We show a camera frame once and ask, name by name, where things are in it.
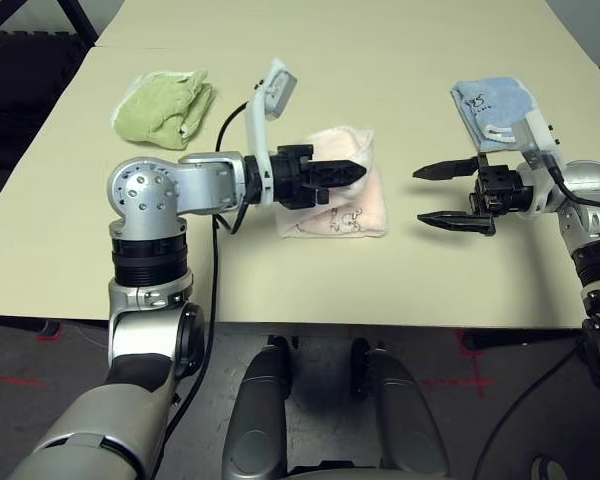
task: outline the white bracket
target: white bracket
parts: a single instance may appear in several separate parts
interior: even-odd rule
[[[256,157],[262,181],[260,205],[273,203],[273,171],[265,120],[274,120],[282,115],[296,83],[296,77],[285,64],[274,58],[266,78],[256,86],[253,98],[247,102],[247,142],[249,152]]]

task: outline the folded towel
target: folded towel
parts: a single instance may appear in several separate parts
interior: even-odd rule
[[[336,127],[301,143],[313,145],[313,161],[351,160],[367,169],[357,182],[333,188],[327,205],[287,210],[276,205],[276,224],[282,237],[380,237],[387,216],[380,176],[373,166],[373,131]]]
[[[206,76],[203,71],[141,75],[113,112],[113,129],[125,140],[184,149],[213,99]]]
[[[458,82],[451,95],[479,152],[517,150],[511,126],[537,108],[522,82],[511,77]]]

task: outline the beige table surface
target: beige table surface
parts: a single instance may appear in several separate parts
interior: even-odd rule
[[[113,272],[108,223],[115,218],[105,191],[109,172],[136,155],[168,160],[182,155],[126,143],[110,130],[110,114],[134,77],[153,70],[207,68],[218,96],[188,151],[209,151],[223,119],[248,98],[276,54],[299,83],[283,117],[269,124],[270,146],[342,124],[374,129],[390,233],[381,239],[282,240],[272,211],[253,209],[237,236],[221,234],[219,320],[579,325],[580,285],[556,218],[527,222],[509,215],[499,219],[492,238],[427,227],[415,215],[467,209],[472,182],[417,181],[411,173],[474,153],[448,91],[456,80],[495,75],[515,75],[526,83],[555,126],[567,159],[600,160],[599,71],[537,2],[525,2],[527,14],[511,3],[496,8],[480,2],[484,12],[473,12],[477,16],[458,17],[459,10],[436,4],[430,12],[405,10],[400,19],[376,18],[370,7],[363,12],[366,3],[351,3],[359,15],[347,11],[347,21],[361,36],[356,46],[349,45],[354,36],[325,45],[320,35],[312,35],[311,25],[292,14],[288,35],[270,44],[257,43],[263,38],[257,28],[238,29],[245,22],[236,16],[209,20],[222,26],[231,41],[219,31],[217,41],[203,42],[191,21],[187,48],[93,49],[0,195],[0,315],[107,317]],[[121,19],[130,5],[147,3],[126,3]],[[199,15],[212,13],[202,11],[208,8],[201,5]],[[513,20],[504,18],[508,10]],[[316,17],[322,13],[334,12],[317,9]],[[172,27],[156,27],[146,35],[158,46],[175,38],[169,32],[184,24],[175,15],[170,21]],[[418,26],[427,21],[435,27],[429,36]],[[114,37],[116,25],[118,20],[103,41]],[[200,25],[203,33],[209,28]],[[300,26],[301,42],[293,37]],[[445,28],[453,34],[444,36]],[[395,29],[409,41],[389,42],[400,37],[388,33]],[[244,151],[242,117],[224,146]],[[516,153],[490,158],[511,166],[521,161]],[[210,219],[188,218],[193,299],[207,307]]]

